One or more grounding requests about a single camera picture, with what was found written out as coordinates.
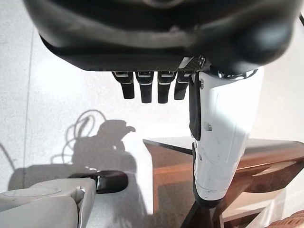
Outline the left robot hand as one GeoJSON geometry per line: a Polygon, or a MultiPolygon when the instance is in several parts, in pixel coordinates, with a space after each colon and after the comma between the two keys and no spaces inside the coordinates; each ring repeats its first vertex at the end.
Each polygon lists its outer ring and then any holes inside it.
{"type": "Polygon", "coordinates": [[[189,86],[196,201],[227,193],[254,122],[263,66],[287,50],[301,0],[26,0],[44,45],[86,71],[132,74],[158,101],[176,74],[189,86]]]}

